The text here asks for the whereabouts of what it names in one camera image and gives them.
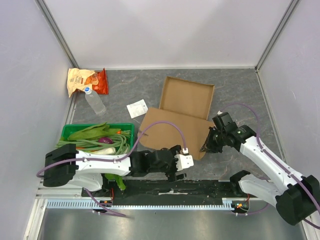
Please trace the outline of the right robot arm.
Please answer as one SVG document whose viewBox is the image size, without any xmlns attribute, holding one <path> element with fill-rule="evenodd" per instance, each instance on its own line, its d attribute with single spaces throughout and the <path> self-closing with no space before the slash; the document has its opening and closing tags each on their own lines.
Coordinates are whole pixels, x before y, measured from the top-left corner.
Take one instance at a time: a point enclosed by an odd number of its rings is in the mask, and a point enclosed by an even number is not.
<svg viewBox="0 0 320 240">
<path fill-rule="evenodd" d="M 242 170 L 230 177 L 229 191 L 235 197 L 249 194 L 276 208 L 288 224 L 294 226 L 314 212 L 320 211 L 320 183 L 313 176 L 303 176 L 282 161 L 247 125 L 237 126 L 227 112 L 213 119 L 208 136 L 201 148 L 207 153 L 222 153 L 223 147 L 236 149 L 249 158 L 267 176 L 255 177 Z"/>
</svg>

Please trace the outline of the brown cardboard box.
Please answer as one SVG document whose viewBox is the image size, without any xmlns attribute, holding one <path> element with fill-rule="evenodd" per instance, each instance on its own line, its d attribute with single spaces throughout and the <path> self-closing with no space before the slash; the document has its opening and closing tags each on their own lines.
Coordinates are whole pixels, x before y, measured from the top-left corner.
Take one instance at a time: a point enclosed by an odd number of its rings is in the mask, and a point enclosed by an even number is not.
<svg viewBox="0 0 320 240">
<path fill-rule="evenodd" d="M 139 127 L 139 143 L 153 150 L 186 146 L 194 160 L 201 160 L 200 149 L 214 126 L 208 120 L 214 91 L 213 84 L 166 77 L 159 107 L 149 107 Z"/>
</svg>

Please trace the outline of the white paper packet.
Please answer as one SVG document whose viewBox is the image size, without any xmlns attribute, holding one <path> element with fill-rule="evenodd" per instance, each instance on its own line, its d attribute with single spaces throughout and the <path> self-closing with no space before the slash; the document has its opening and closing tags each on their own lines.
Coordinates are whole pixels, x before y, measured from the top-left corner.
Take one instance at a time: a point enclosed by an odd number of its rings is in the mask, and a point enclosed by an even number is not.
<svg viewBox="0 0 320 240">
<path fill-rule="evenodd" d="M 142 116 L 148 111 L 148 107 L 144 99 L 128 104 L 126 107 L 132 119 Z"/>
</svg>

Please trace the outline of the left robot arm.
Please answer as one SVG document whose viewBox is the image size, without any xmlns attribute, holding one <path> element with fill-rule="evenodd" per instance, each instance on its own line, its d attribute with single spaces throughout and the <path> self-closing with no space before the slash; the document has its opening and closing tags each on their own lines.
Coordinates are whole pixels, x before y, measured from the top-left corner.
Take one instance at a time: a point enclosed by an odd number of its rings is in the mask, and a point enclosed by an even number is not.
<svg viewBox="0 0 320 240">
<path fill-rule="evenodd" d="M 99 155 L 77 150 L 75 144 L 69 143 L 46 154 L 45 167 L 37 176 L 48 188 L 70 184 L 104 197 L 109 193 L 110 185 L 103 180 L 103 174 L 144 177 L 150 173 L 164 173 L 169 182 L 175 182 L 185 177 L 178 172 L 193 165 L 193 157 L 180 145 L 153 152 Z"/>
</svg>

